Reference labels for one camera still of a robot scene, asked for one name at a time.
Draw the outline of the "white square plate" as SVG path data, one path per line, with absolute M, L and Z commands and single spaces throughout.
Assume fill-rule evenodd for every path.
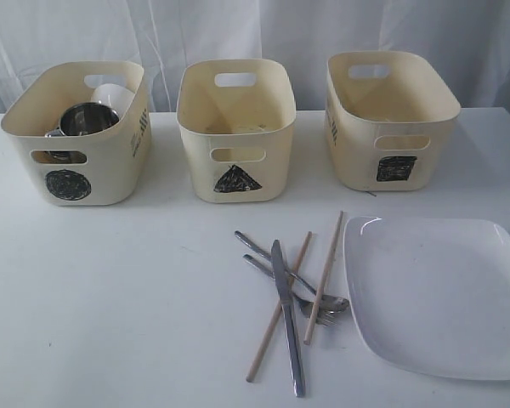
M 470 218 L 351 218 L 345 278 L 358 333 L 390 365 L 510 381 L 510 235 Z

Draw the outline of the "wooden chopstick left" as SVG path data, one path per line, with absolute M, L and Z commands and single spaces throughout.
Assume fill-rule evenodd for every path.
M 298 272 L 298 270 L 300 269 L 300 266 L 302 265 L 302 262 L 303 262 L 305 254 L 308 250 L 311 238 L 312 238 L 312 232 L 308 231 L 307 235 L 304 238 L 301 249 L 299 250 L 299 253 L 297 255 L 297 259 L 292 266 L 292 271 L 295 273 Z M 255 381 L 256 375 L 258 374 L 258 370 L 263 363 L 264 356 L 267 352 L 270 341 L 274 335 L 275 328 L 280 320 L 280 316 L 281 316 L 281 304 L 277 303 L 275 306 L 275 310 L 274 310 L 274 312 L 271 316 L 271 319 L 269 321 L 269 324 L 264 332 L 261 343 L 259 344 L 258 351 L 257 351 L 257 353 L 251 363 L 250 369 L 246 375 L 246 381 L 248 383 L 253 383 Z

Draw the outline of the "steel fork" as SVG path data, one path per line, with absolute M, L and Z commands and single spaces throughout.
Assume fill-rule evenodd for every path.
M 255 259 L 254 257 L 252 257 L 249 254 L 245 254 L 243 256 L 243 258 L 255 269 L 258 269 L 259 271 L 261 271 L 265 275 L 267 275 L 271 280 L 274 279 L 273 272 L 271 271 L 271 269 L 269 267 L 265 266 L 263 263 L 259 262 L 257 259 Z M 297 304 L 301 310 L 301 313 L 303 314 L 303 316 L 306 319 L 308 319 L 311 316 L 311 312 L 312 312 L 314 303 L 310 302 L 307 299 L 299 297 L 295 292 L 292 292 L 292 295 L 293 295 L 294 299 L 297 301 Z M 337 323 L 337 313 L 331 312 L 328 310 L 324 310 L 324 309 L 319 309 L 317 317 L 316 317 L 316 323 L 318 325 L 322 325 L 322 326 L 333 326 Z

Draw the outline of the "white curtain backdrop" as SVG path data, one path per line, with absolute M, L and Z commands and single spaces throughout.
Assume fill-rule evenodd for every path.
M 418 54 L 463 106 L 510 112 L 510 1 L 0 1 L 0 113 L 72 60 L 141 64 L 173 111 L 188 65 L 241 58 L 280 62 L 319 110 L 327 60 L 361 50 Z

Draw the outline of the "cream bin with triangle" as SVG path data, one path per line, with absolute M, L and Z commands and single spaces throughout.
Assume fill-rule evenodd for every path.
M 286 68 L 271 59 L 188 66 L 177 123 L 195 193 L 203 201 L 268 201 L 286 187 L 296 102 Z

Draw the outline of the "cream bin with circle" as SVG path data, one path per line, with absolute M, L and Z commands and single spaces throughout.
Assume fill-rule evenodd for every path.
M 84 136 L 46 138 L 63 113 L 88 102 L 90 75 L 119 76 L 135 96 L 127 113 L 113 127 Z M 39 195 L 55 206 L 104 206 L 130 196 L 151 145 L 145 70 L 130 61 L 76 61 L 44 71 L 10 106 L 1 128 L 16 149 L 25 173 Z M 83 164 L 35 162 L 35 150 L 80 151 Z

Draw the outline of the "wooden chopstick right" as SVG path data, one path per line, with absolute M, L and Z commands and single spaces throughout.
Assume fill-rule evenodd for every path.
M 334 233 L 333 233 L 333 236 L 331 239 L 331 244 L 330 244 L 328 252 L 327 252 L 324 269 L 321 273 L 320 282 L 317 287 L 316 297 L 315 297 L 315 301 L 312 306 L 311 314 L 309 317 L 309 322 L 308 322 L 308 325 L 307 325 L 307 328 L 306 328 L 306 331 L 304 334 L 303 343 L 305 345 L 310 345 L 311 341 L 312 341 L 312 337 L 313 337 L 315 324 L 317 321 L 322 297 L 325 292 L 326 283 L 328 281 L 328 277 L 329 277 L 329 274 L 331 272 L 332 265 L 334 262 L 335 252 L 336 252 L 336 248 L 337 248 L 337 242 L 338 242 L 341 227 L 343 225 L 343 215 L 344 215 L 344 211 L 340 211 L 339 216 L 337 218 L 336 225 L 335 225 Z

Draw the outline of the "white round bowl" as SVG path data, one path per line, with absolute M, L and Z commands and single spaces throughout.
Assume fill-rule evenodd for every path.
M 110 107 L 119 118 L 123 118 L 131 105 L 135 94 L 129 89 L 115 83 L 99 85 L 91 95 L 91 102 Z

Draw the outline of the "cream bin with square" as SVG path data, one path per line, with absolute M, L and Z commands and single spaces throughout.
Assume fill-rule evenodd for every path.
M 461 105 L 421 56 L 336 54 L 327 62 L 326 140 L 339 180 L 359 191 L 426 186 Z

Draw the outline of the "steel mug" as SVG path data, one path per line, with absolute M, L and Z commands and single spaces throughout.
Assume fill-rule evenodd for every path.
M 46 138 L 84 136 L 105 131 L 120 121 L 117 112 L 107 105 L 85 102 L 67 109 L 56 129 L 45 133 Z

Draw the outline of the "stainless steel bowl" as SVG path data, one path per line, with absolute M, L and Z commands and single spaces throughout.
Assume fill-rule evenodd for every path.
M 42 164 L 83 164 L 87 157 L 80 151 L 35 150 L 31 153 L 35 162 Z

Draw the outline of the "wooden chopstick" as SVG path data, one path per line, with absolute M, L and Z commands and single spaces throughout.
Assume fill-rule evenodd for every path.
M 306 328 L 306 331 L 304 334 L 303 343 L 305 345 L 310 345 L 311 341 L 312 341 L 312 337 L 313 337 L 315 324 L 317 321 L 322 297 L 325 292 L 326 283 L 328 281 L 328 277 L 329 277 L 329 274 L 331 272 L 332 265 L 334 262 L 335 252 L 336 252 L 336 248 L 337 248 L 337 242 L 338 242 L 341 227 L 343 225 L 343 215 L 344 215 L 344 211 L 340 211 L 339 216 L 337 218 L 336 225 L 335 225 L 334 233 L 333 233 L 333 236 L 331 239 L 331 244 L 330 244 L 328 252 L 327 252 L 324 269 L 321 273 L 320 282 L 317 287 L 316 297 L 315 297 L 315 301 L 312 306 L 311 314 L 309 317 L 309 322 L 308 322 L 308 325 L 307 325 L 307 328 Z
M 303 262 L 305 254 L 308 250 L 311 238 L 312 238 L 312 232 L 308 231 L 307 235 L 304 238 L 301 249 L 299 250 L 299 253 L 297 255 L 297 259 L 292 266 L 292 271 L 295 273 L 298 272 L 298 270 L 300 269 L 300 266 L 302 265 L 302 262 Z M 269 324 L 264 332 L 261 343 L 259 344 L 258 351 L 257 351 L 257 353 L 251 363 L 250 369 L 246 375 L 246 381 L 248 383 L 253 383 L 255 381 L 256 375 L 258 374 L 258 370 L 263 363 L 264 356 L 267 352 L 270 341 L 274 335 L 275 328 L 280 320 L 280 316 L 281 316 L 281 304 L 277 303 L 275 306 L 275 310 L 274 310 L 274 312 L 271 316 L 271 319 L 269 321 Z

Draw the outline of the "steel spoon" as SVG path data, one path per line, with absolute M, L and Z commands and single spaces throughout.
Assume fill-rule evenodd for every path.
M 269 252 L 265 251 L 262 247 L 248 238 L 245 234 L 240 232 L 239 230 L 235 231 L 235 237 L 249 247 L 256 254 L 262 256 L 267 261 L 271 260 L 271 255 Z M 304 278 L 300 277 L 298 273 L 293 272 L 288 266 L 285 267 L 285 271 L 287 275 L 293 278 L 293 281 L 297 281 L 305 286 L 313 295 L 316 294 L 316 289 L 311 286 Z M 345 297 L 336 297 L 332 295 L 323 294 L 320 309 L 328 310 L 331 312 L 336 312 L 337 315 L 342 313 L 349 307 L 349 300 Z

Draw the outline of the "steel table knife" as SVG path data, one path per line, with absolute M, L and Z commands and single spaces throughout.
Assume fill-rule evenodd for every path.
M 294 394 L 297 398 L 306 396 L 306 384 L 303 373 L 301 349 L 298 341 L 292 291 L 286 276 L 286 266 L 279 240 L 274 240 L 271 247 L 271 263 L 275 278 L 275 287 L 280 298 L 280 306 L 284 319 L 287 347 Z

